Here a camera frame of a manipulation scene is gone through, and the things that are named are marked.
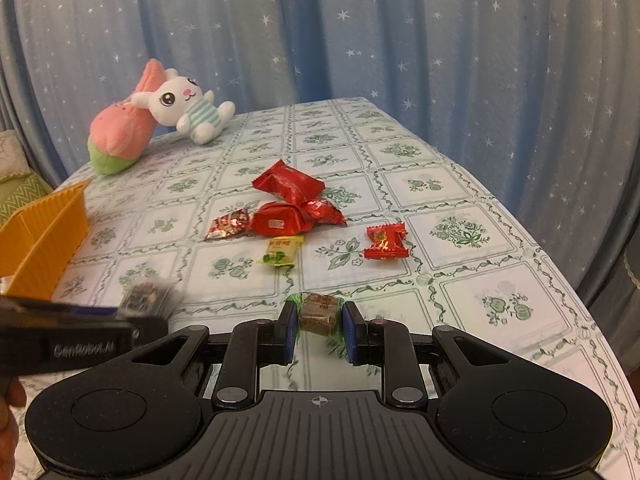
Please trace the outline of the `person left hand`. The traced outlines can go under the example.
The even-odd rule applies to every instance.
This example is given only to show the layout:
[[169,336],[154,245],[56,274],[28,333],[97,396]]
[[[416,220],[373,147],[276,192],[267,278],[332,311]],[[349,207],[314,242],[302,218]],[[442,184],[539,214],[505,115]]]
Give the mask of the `person left hand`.
[[25,405],[25,389],[17,378],[12,378],[6,387],[6,392],[1,396],[0,457],[2,479],[12,478],[15,468],[15,450],[18,440],[20,440],[20,430],[18,430],[12,408],[24,408]]

